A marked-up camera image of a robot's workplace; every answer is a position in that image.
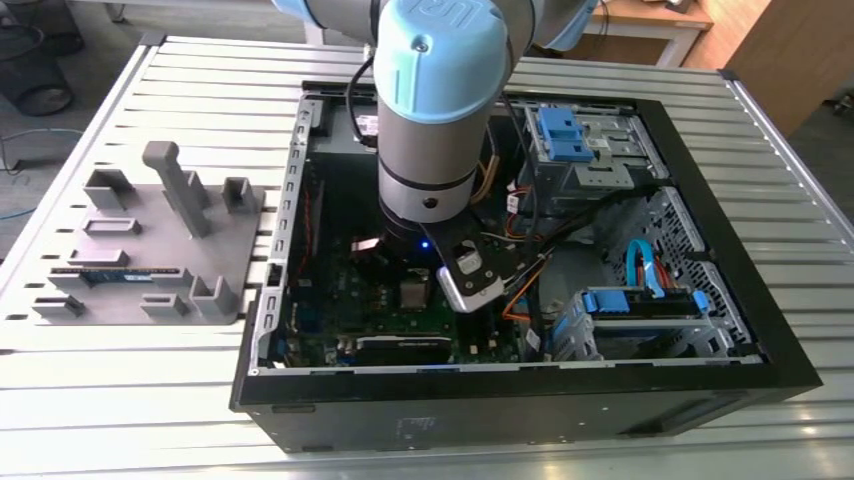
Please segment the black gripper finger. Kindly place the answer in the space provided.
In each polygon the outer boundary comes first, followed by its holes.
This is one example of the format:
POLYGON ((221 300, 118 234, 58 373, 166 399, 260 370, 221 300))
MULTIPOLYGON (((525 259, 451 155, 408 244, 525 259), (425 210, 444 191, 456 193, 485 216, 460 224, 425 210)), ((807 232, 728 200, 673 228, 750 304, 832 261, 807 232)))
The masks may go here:
POLYGON ((381 237, 352 241, 349 263, 364 280, 392 280, 399 274, 396 260, 381 237))

